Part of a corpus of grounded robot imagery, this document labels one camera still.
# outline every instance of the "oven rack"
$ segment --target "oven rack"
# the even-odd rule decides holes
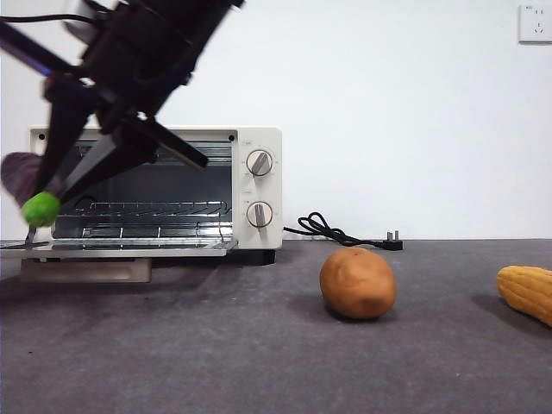
[[[224,201],[152,202],[152,203],[91,203],[86,209],[73,209],[60,217],[222,217],[232,209]]]
[[[212,239],[224,241],[232,237],[232,222],[196,222],[178,225],[112,225],[98,224],[83,227],[82,239]]]

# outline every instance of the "black power cord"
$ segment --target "black power cord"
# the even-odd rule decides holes
[[[383,241],[356,239],[350,235],[346,235],[341,229],[332,229],[322,214],[317,211],[310,213],[308,217],[300,217],[298,223],[306,231],[290,229],[289,227],[284,227],[284,230],[296,235],[322,235],[348,248],[368,244],[375,248],[383,248],[384,250],[397,251],[403,249],[403,241],[398,239],[398,232],[395,232],[394,239],[392,233],[387,233],[387,240]]]
[[[7,23],[36,23],[36,22],[52,22],[57,20],[76,20],[79,22],[97,25],[97,23],[89,18],[80,15],[42,15],[42,16],[0,16],[0,20]]]

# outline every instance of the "white knob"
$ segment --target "white knob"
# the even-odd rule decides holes
[[[259,229],[266,227],[273,220],[273,209],[267,203],[253,203],[248,209],[248,220]]]
[[[273,169],[273,157],[267,151],[258,149],[248,156],[248,169],[258,177],[267,175]]]

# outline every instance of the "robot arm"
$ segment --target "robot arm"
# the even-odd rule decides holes
[[[206,157],[158,124],[155,116],[176,88],[188,84],[209,38],[228,11],[242,3],[127,0],[106,9],[82,0],[79,11],[90,20],[67,25],[88,45],[79,66],[0,22],[0,47],[46,77],[44,98],[51,103],[51,115],[34,194],[53,179],[92,115],[106,136],[63,177],[62,202],[99,181],[153,162],[158,147],[205,167]]]

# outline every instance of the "brown potato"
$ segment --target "brown potato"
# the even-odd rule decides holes
[[[390,310],[397,297],[393,270],[365,248],[341,248],[320,271],[326,304],[346,317],[368,319]]]

